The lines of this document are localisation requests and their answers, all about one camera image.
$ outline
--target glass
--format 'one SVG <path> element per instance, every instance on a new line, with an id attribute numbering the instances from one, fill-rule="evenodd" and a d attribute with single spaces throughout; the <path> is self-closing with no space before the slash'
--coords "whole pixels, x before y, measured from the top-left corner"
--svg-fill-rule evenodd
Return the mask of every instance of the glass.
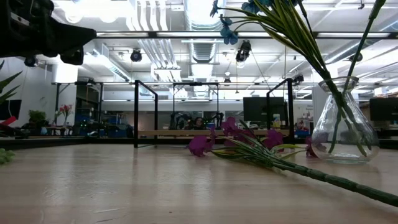
<path id="1" fill-rule="evenodd" d="M 329 94 L 312 134 L 312 149 L 320 159 L 338 163 L 365 163 L 379 151 L 377 134 L 351 94 L 358 80 L 356 77 L 339 77 L 319 83 L 323 91 Z M 330 81 L 345 99 L 342 116 L 327 85 Z"/>

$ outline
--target ceiling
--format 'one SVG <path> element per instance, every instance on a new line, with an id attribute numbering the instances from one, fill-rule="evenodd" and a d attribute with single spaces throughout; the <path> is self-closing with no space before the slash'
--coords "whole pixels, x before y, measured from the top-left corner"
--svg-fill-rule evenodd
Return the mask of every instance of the ceiling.
<path id="1" fill-rule="evenodd" d="M 198 13 L 202 13 L 203 17 L 207 17 L 211 10 L 212 0 L 188 0 L 195 1 Z M 70 24 L 65 16 L 70 13 L 71 6 L 76 7 L 72 1 L 54 1 L 56 9 L 53 17 L 57 20 Z M 143 2 L 147 3 L 147 22 L 150 26 L 150 1 L 138 2 L 138 17 L 141 16 L 141 6 Z M 160 2 L 156 2 L 157 24 L 160 26 Z M 226 0 L 227 7 L 239 8 L 244 0 Z M 314 31 L 319 32 L 362 32 L 368 23 L 368 16 L 371 12 L 373 0 L 363 1 L 365 8 L 359 10 L 359 0 L 305 0 L 304 6 L 308 12 L 308 18 Z M 97 31 L 129 31 L 126 25 L 126 16 L 130 16 L 129 1 L 109 1 L 98 0 L 90 7 L 92 11 L 98 11 L 85 14 L 85 16 L 77 23 L 76 26 L 90 27 Z M 183 11 L 183 0 L 167 0 L 166 4 L 166 24 L 169 31 L 189 30 L 185 24 L 185 13 Z M 380 31 L 385 26 L 398 21 L 398 0 L 388 0 L 385 7 L 379 13 L 379 17 L 375 20 L 372 31 Z M 111 23 L 103 22 L 99 15 L 116 16 L 116 20 Z M 226 16 L 239 16 L 239 13 L 226 12 Z M 240 31 L 261 31 L 256 25 L 248 24 L 242 26 Z M 222 81 L 226 76 L 226 72 L 230 72 L 232 81 L 235 82 L 261 82 L 266 79 L 268 82 L 281 82 L 282 77 L 287 75 L 291 77 L 297 73 L 302 73 L 305 82 L 314 82 L 312 80 L 312 71 L 310 67 L 300 67 L 300 70 L 294 70 L 304 62 L 304 58 L 293 50 L 286 49 L 282 44 L 271 39 L 249 39 L 252 46 L 252 53 L 245 62 L 243 68 L 237 68 L 234 56 L 237 49 L 241 45 L 243 39 L 235 45 L 217 44 L 216 57 L 211 65 L 213 69 L 208 77 L 208 81 Z M 187 39 L 172 39 L 171 46 L 178 66 L 180 67 L 181 78 L 188 78 L 192 73 L 192 59 L 190 56 L 190 44 L 185 43 Z M 327 57 L 335 53 L 344 46 L 353 43 L 352 40 L 343 39 L 318 39 L 318 46 L 321 53 Z M 144 50 L 141 50 L 141 62 L 132 62 L 130 54 L 133 49 L 141 48 L 137 39 L 96 39 L 94 45 L 96 49 L 100 49 L 102 45 L 109 49 L 109 59 L 121 70 L 129 74 L 132 80 L 140 79 L 143 82 L 156 82 L 151 73 L 152 62 Z M 398 46 L 398 40 L 382 40 L 362 51 L 364 60 L 359 62 L 354 71 L 354 75 L 361 76 L 371 71 L 377 71 L 382 67 L 397 62 L 398 50 L 394 50 Z M 58 63 L 59 60 L 52 60 L 50 63 Z M 338 69 L 338 75 L 346 75 L 349 62 L 340 61 L 334 65 Z M 388 78 L 397 77 L 398 67 L 391 66 L 388 72 L 382 72 L 376 75 L 370 75 L 361 80 L 361 82 L 379 82 Z M 79 69 L 79 76 L 93 77 L 97 81 L 114 81 L 114 74 L 109 71 L 103 64 L 93 60 L 93 58 L 85 57 L 85 64 Z"/>

